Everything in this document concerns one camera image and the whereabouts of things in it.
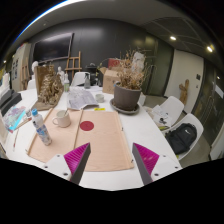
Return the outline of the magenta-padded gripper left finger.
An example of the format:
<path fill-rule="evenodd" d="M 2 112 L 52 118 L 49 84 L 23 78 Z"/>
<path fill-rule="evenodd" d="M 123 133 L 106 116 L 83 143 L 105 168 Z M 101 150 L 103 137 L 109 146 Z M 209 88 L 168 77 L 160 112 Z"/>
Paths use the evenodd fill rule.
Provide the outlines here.
<path fill-rule="evenodd" d="M 90 144 L 86 143 L 65 155 L 56 154 L 42 169 L 78 185 L 90 154 Z"/>

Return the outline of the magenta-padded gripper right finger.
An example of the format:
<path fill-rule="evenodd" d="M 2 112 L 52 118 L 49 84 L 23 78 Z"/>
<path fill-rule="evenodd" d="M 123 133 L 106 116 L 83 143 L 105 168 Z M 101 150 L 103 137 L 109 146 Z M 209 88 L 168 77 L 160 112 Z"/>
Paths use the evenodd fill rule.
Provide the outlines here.
<path fill-rule="evenodd" d="M 133 144 L 132 153 L 144 185 L 148 185 L 182 169 L 168 155 L 159 155 L 137 143 Z"/>

